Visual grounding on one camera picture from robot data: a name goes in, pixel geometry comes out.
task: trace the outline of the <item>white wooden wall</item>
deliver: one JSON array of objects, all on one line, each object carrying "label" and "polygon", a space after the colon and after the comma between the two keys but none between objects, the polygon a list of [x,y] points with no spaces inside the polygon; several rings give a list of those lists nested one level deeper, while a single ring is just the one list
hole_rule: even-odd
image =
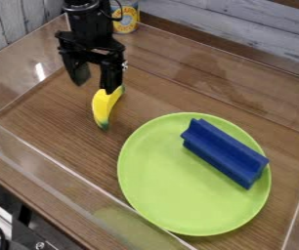
[{"label": "white wooden wall", "polygon": [[0,0],[0,49],[61,13],[64,0]]},{"label": "white wooden wall", "polygon": [[142,11],[299,62],[299,10],[269,0],[141,0]]}]

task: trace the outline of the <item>wooden table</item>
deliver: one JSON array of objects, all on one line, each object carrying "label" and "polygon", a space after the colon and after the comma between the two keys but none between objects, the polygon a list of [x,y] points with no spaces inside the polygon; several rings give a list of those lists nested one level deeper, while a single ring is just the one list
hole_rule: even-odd
[{"label": "wooden table", "polygon": [[[98,70],[90,67],[93,77],[81,88],[72,83],[53,38],[64,28],[61,17],[0,52],[0,147],[6,152],[0,184],[86,248],[129,249],[81,213],[82,207],[100,211],[109,202],[90,187],[126,202],[116,165],[130,134],[162,114],[209,113],[261,144],[270,160],[269,202],[236,231],[178,237],[197,249],[280,249],[299,208],[299,77],[141,25],[133,34],[117,36],[130,65],[126,95],[102,132],[89,110]],[[299,245],[297,236],[289,244]]]}]

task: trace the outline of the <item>yellow banana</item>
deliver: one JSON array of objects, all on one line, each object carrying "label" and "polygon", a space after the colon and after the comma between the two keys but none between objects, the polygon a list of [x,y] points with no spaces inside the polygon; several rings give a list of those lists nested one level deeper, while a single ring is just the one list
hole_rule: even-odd
[{"label": "yellow banana", "polygon": [[125,91],[124,85],[121,85],[110,95],[106,95],[105,90],[100,89],[93,95],[90,105],[92,105],[92,115],[97,126],[102,129],[108,129],[109,125],[109,114],[112,107],[114,106],[117,100],[120,99]]}]

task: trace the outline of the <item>blue foam block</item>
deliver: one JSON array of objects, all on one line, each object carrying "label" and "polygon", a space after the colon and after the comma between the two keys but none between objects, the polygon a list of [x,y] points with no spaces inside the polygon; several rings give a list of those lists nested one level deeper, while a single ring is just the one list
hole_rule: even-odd
[{"label": "blue foam block", "polygon": [[261,176],[269,160],[226,135],[205,120],[192,119],[181,135],[184,147],[225,174],[241,187],[249,189]]}]

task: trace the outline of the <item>green plate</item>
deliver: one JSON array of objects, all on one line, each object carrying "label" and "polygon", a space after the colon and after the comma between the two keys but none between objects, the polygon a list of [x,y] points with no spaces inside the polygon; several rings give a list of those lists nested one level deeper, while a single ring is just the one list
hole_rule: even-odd
[{"label": "green plate", "polygon": [[254,151],[264,154],[248,133],[208,114],[174,113],[148,122],[124,144],[118,181],[138,213],[173,232],[205,236],[241,227],[269,197],[269,167],[250,190],[242,189],[182,147],[181,133],[192,118],[202,118]]}]

